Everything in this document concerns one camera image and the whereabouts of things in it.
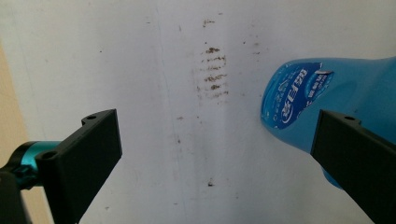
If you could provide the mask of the blue detergent bottle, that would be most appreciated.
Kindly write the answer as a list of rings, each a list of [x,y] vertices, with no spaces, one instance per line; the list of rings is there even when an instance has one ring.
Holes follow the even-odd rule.
[[[261,121],[274,137],[309,153],[321,110],[359,119],[396,145],[396,56],[284,63],[263,93]]]

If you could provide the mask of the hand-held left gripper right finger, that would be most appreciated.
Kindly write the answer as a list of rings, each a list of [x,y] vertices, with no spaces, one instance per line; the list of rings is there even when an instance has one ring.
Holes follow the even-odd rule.
[[[396,224],[396,145],[358,119],[322,110],[311,156],[375,224]]]

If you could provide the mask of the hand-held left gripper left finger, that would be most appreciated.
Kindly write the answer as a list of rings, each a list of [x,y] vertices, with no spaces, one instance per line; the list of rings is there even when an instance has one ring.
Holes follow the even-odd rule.
[[[89,115],[57,147],[35,157],[55,224],[78,224],[122,155],[117,111]]]

